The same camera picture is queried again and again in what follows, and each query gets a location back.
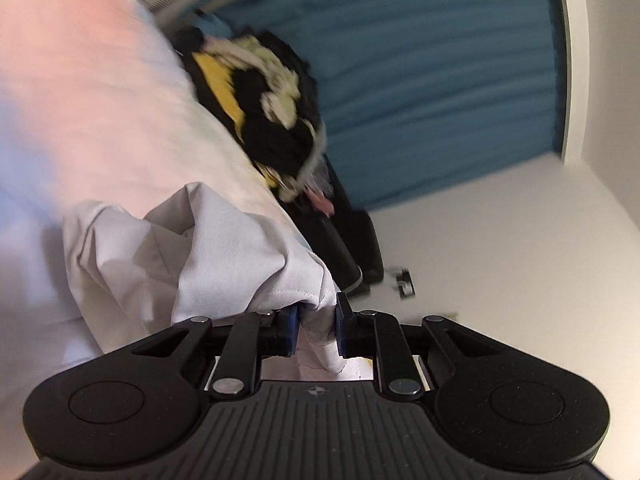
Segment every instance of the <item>pile of clothes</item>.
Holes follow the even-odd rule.
[[[174,48],[198,101],[234,135],[277,198],[291,203],[302,194],[332,215],[326,133],[308,64],[268,31],[230,39],[189,27]]]

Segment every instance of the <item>yellow clothing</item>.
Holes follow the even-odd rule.
[[[242,125],[244,124],[244,112],[236,101],[233,83],[231,81],[230,67],[220,63],[209,54],[193,53],[193,59],[202,70],[207,85],[216,96],[216,99],[222,106],[231,120],[236,125],[236,136],[242,140]]]

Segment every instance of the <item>blue curtain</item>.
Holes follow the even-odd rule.
[[[566,69],[558,0],[239,0],[308,60],[328,155],[377,208],[557,148]]]

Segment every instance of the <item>gray cloth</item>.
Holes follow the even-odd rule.
[[[245,310],[302,301],[297,357],[268,365],[268,375],[362,377],[359,364],[337,354],[335,286],[324,263],[271,219],[241,212],[204,184],[185,186],[144,219],[83,202],[65,216],[63,233],[71,291],[105,352],[192,316],[228,324]]]

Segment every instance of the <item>crosshair logo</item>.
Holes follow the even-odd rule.
[[[324,394],[325,392],[327,392],[328,390],[325,390],[322,386],[312,386],[311,388],[309,388],[306,392],[309,395],[313,395],[316,399],[318,397],[320,397],[322,394]]]

